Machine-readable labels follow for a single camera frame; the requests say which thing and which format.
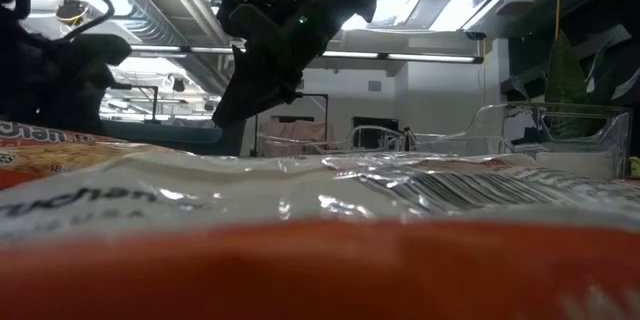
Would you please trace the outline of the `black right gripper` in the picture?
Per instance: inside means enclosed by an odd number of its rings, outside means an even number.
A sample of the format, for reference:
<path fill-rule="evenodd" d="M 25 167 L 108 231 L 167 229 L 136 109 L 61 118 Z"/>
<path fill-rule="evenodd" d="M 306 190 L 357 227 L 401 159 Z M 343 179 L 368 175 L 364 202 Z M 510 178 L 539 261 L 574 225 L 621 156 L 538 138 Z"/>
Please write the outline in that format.
<path fill-rule="evenodd" d="M 377 0 L 221 0 L 218 20 L 232 37 L 235 68 L 213 113 L 234 125 L 296 99 L 303 70 L 353 15 L 370 21 Z"/>

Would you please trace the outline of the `orange ramen packet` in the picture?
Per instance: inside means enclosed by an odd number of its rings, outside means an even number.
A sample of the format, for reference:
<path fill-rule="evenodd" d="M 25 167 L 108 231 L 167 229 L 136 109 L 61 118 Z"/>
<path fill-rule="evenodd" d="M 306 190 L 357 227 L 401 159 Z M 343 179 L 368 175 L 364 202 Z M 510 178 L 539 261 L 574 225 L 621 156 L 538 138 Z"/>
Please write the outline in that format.
<path fill-rule="evenodd" d="M 0 170 L 0 320 L 640 320 L 640 181 L 523 156 Z"/>
<path fill-rule="evenodd" d="M 195 155 L 148 143 L 0 120 L 0 192 L 52 178 L 89 180 L 105 187 L 135 183 L 130 168 L 169 167 Z"/>

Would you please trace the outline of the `pink cloth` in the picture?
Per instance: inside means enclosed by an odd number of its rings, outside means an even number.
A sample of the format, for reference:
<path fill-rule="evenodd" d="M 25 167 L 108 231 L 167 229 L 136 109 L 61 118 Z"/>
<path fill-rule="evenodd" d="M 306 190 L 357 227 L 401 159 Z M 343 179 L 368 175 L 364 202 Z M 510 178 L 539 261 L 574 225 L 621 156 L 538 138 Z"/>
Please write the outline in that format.
<path fill-rule="evenodd" d="M 316 155 L 320 151 L 314 146 L 303 145 L 303 142 L 326 143 L 334 140 L 332 124 L 325 128 L 324 122 L 296 120 L 283 123 L 270 119 L 260 127 L 258 154 L 263 157 Z"/>

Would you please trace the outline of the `blue-grey plastic bin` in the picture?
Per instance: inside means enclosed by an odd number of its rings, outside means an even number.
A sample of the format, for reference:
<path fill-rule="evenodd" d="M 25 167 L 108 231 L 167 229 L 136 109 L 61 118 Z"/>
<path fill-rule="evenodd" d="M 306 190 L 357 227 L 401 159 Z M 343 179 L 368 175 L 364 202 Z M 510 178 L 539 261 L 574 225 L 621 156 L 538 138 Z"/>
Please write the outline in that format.
<path fill-rule="evenodd" d="M 239 156 L 246 122 L 225 129 L 103 120 L 108 137 L 147 143 L 203 156 Z"/>

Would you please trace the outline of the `clear plastic bin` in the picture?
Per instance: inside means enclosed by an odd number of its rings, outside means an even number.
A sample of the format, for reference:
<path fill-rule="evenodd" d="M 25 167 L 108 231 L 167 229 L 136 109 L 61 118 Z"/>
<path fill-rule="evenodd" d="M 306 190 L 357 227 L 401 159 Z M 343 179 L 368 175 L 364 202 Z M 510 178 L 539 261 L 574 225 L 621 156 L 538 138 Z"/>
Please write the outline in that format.
<path fill-rule="evenodd" d="M 402 132 L 380 126 L 358 126 L 342 140 L 296 139 L 260 133 L 255 154 L 260 157 L 304 157 L 358 153 L 402 152 L 411 149 Z"/>
<path fill-rule="evenodd" d="M 481 108 L 457 134 L 405 133 L 405 148 L 458 157 L 520 154 L 553 170 L 627 176 L 633 114 L 626 108 L 513 102 Z"/>

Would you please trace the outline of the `black monitor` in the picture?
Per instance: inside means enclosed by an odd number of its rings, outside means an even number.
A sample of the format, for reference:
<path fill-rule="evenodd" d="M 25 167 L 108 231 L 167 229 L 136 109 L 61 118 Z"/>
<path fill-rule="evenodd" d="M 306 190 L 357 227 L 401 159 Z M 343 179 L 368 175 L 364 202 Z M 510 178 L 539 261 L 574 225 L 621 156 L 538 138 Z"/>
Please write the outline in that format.
<path fill-rule="evenodd" d="M 376 149 L 390 131 L 399 129 L 399 121 L 394 118 L 374 118 L 354 116 L 352 118 L 353 146 L 363 149 Z"/>

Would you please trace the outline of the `long ceiling light strip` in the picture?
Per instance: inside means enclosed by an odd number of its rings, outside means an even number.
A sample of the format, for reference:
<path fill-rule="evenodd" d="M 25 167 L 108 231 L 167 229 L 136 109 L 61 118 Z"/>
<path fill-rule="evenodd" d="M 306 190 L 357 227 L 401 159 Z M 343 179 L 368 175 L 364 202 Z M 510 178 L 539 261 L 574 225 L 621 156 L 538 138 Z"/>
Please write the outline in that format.
<path fill-rule="evenodd" d="M 231 47 L 190 47 L 170 45 L 139 45 L 131 46 L 133 52 L 148 52 L 158 54 L 211 54 L 232 55 Z M 405 53 L 380 53 L 380 52 L 356 52 L 356 51 L 325 51 L 320 58 L 345 58 L 366 59 L 383 61 L 406 61 L 425 63 L 454 63 L 454 64 L 480 64 L 484 61 L 479 56 L 440 55 L 440 54 L 405 54 Z"/>

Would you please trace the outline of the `green artificial plant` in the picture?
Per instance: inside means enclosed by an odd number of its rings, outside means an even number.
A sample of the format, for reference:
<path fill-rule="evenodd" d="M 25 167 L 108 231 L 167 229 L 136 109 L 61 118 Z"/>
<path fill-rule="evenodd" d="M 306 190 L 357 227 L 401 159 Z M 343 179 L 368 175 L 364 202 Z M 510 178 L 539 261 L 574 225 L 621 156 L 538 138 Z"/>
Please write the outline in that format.
<path fill-rule="evenodd" d="M 615 84 L 615 67 L 603 69 L 604 57 L 612 40 L 595 53 L 587 75 L 562 31 L 552 45 L 546 76 L 545 101 L 554 104 L 582 105 L 578 114 L 555 115 L 544 119 L 549 137 L 554 140 L 583 139 L 605 127 L 604 107 L 629 100 L 640 89 L 640 67 L 623 83 Z"/>

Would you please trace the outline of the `black background frame stand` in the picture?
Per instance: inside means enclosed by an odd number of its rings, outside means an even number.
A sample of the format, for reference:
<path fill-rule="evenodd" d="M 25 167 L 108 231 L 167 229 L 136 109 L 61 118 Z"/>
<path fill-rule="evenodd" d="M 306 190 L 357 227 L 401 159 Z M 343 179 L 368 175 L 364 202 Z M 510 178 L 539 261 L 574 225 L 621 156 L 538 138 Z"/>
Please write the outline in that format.
<path fill-rule="evenodd" d="M 323 98 L 325 101 L 325 106 L 324 106 L 324 141 L 327 141 L 329 139 L 328 136 L 328 130 L 329 130 L 329 95 L 328 94 L 323 94 L 323 93 L 304 93 L 301 91 L 296 91 L 295 92 L 295 98 L 296 99 L 300 99 L 300 98 L 315 98 L 315 97 L 320 97 Z M 259 155 L 259 151 L 258 151 L 258 145 L 259 145 L 259 141 L 258 141 L 258 137 L 259 137 L 259 125 L 260 125 L 260 113 L 258 113 L 255 117 L 254 117 L 254 146 L 253 149 L 250 151 L 250 155 L 252 157 L 257 157 Z"/>
<path fill-rule="evenodd" d="M 125 83 L 118 83 L 118 82 L 114 82 L 109 86 L 110 89 L 113 90 L 133 90 L 133 89 L 140 89 L 140 90 L 144 90 L 144 89 L 148 89 L 151 90 L 153 92 L 153 99 L 152 99 L 152 118 L 151 121 L 152 122 L 157 122 L 157 107 L 158 107 L 158 95 L 159 95 L 159 87 L 158 86 L 153 86 L 153 85 L 133 85 L 133 84 L 125 84 Z"/>

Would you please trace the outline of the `silver ventilation duct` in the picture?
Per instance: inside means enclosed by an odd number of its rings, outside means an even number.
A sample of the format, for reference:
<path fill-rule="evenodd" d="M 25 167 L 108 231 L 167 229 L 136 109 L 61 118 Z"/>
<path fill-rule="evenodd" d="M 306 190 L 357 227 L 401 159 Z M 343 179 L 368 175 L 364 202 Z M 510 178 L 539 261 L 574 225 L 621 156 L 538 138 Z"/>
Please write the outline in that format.
<path fill-rule="evenodd" d="M 142 45 L 186 46 L 187 38 L 162 13 L 152 0 L 127 0 L 132 10 L 122 16 L 113 16 L 118 25 L 141 41 Z M 194 54 L 183 58 L 170 58 L 206 92 L 221 94 L 226 86 L 223 75 L 204 59 Z"/>

